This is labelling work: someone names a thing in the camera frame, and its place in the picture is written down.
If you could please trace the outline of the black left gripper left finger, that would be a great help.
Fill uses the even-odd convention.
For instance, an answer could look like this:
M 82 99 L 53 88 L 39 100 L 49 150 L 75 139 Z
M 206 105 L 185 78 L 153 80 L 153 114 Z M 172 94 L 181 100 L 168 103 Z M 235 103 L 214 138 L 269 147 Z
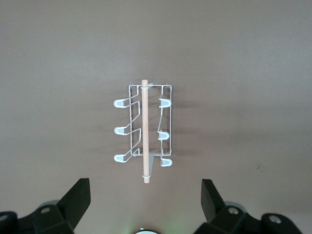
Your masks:
M 56 203 L 46 204 L 31 214 L 0 213 L 2 234 L 73 234 L 91 203 L 90 179 L 81 178 Z

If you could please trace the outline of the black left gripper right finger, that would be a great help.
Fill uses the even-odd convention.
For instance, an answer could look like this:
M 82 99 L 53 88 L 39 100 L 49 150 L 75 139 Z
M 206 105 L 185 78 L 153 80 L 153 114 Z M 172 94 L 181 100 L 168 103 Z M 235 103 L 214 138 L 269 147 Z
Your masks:
M 300 229 L 286 216 L 266 213 L 255 219 L 236 205 L 222 199 L 210 179 L 201 182 L 201 207 L 206 222 L 196 234 L 300 234 Z

